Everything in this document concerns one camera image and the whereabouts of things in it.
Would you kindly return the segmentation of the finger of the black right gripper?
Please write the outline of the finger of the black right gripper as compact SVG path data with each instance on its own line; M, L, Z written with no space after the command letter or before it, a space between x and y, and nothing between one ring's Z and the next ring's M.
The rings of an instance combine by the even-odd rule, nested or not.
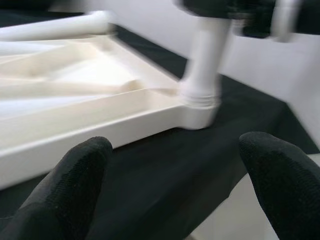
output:
M183 11L198 17L228 19L231 0L176 0Z

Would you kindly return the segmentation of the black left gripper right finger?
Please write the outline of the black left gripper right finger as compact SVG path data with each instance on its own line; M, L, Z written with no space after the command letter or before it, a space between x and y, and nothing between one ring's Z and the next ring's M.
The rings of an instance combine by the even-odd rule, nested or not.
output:
M281 240L320 238L320 167L296 145L265 132L239 138L257 200Z

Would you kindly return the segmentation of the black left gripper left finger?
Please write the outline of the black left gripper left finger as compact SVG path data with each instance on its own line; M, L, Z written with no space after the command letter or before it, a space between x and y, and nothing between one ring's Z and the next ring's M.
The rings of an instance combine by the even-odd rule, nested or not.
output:
M71 148L0 233L2 240L84 240L113 147L102 136Z

